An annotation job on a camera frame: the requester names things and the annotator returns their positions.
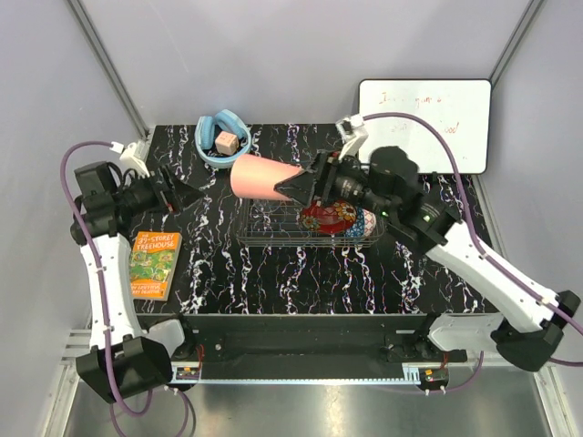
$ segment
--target book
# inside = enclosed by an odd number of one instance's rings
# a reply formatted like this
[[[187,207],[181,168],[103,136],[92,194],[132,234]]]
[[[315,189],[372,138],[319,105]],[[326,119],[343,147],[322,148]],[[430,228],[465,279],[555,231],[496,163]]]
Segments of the book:
[[[181,243],[178,232],[138,232],[129,259],[134,299],[168,300]]]

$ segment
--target wooden block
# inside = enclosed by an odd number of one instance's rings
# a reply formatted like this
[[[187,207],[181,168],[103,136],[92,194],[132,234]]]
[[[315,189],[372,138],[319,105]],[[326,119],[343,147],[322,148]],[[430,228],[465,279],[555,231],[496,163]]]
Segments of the wooden block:
[[[229,132],[221,132],[215,139],[217,151],[223,155],[233,155],[239,148],[239,139],[236,135]]]

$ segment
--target pink cup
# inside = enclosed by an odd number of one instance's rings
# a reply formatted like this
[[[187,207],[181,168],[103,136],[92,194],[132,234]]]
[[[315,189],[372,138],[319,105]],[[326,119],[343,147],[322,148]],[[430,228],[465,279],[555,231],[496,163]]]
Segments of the pink cup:
[[[271,159],[243,155],[230,171],[230,187],[238,198],[289,200],[273,188],[278,182],[297,175],[301,167]]]

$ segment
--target black marble table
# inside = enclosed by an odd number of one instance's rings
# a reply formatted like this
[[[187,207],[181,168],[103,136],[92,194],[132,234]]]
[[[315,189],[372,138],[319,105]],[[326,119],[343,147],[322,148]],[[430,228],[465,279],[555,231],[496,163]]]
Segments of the black marble table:
[[[177,231],[183,238],[168,302],[136,300],[138,313],[373,314],[490,312],[494,307],[448,269],[411,253],[384,234],[368,249],[248,248],[236,239],[241,200],[229,171],[206,165],[194,126],[158,126],[148,166],[170,165],[205,198],[177,215],[146,214],[139,230]],[[255,125],[251,153],[309,161],[318,149],[339,150],[334,125]],[[421,177],[426,188],[426,178]],[[470,177],[464,177],[478,235],[489,244]],[[442,199],[461,210],[453,178],[439,178]]]

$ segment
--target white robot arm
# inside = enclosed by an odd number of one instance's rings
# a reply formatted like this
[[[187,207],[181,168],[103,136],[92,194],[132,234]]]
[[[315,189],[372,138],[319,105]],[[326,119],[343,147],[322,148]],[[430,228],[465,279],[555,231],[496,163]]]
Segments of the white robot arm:
[[[122,147],[116,143],[112,148]],[[118,173],[119,184],[112,169]],[[145,172],[143,168],[138,172],[141,177],[124,185],[112,163],[97,162],[75,171],[81,195],[74,202],[85,213],[75,219],[71,235],[86,263],[93,314],[90,353],[77,358],[77,373],[107,402],[171,383],[171,358],[184,360],[196,347],[192,329],[183,318],[161,320],[142,330],[134,310],[128,265],[131,220],[146,211],[181,211],[202,197],[167,168]]]
[[[425,254],[465,279],[500,311],[497,314],[430,315],[426,331],[412,336],[404,361],[418,352],[430,358],[432,351],[497,351],[517,367],[537,371],[556,350],[566,321],[557,313],[572,317],[580,299],[566,290],[556,293],[520,272],[473,234],[432,189],[423,192],[418,184],[417,165],[398,147],[380,147],[370,157],[368,173],[355,158],[368,138],[365,121],[379,117],[409,118],[430,130],[450,157],[458,185],[451,150],[430,125],[403,113],[347,117],[336,123],[343,139],[340,153],[320,152],[300,174],[275,186],[275,190],[309,205],[343,198],[369,209],[385,219],[389,234],[410,250]],[[459,187],[465,203],[465,193]],[[469,207],[465,205],[466,217]]]

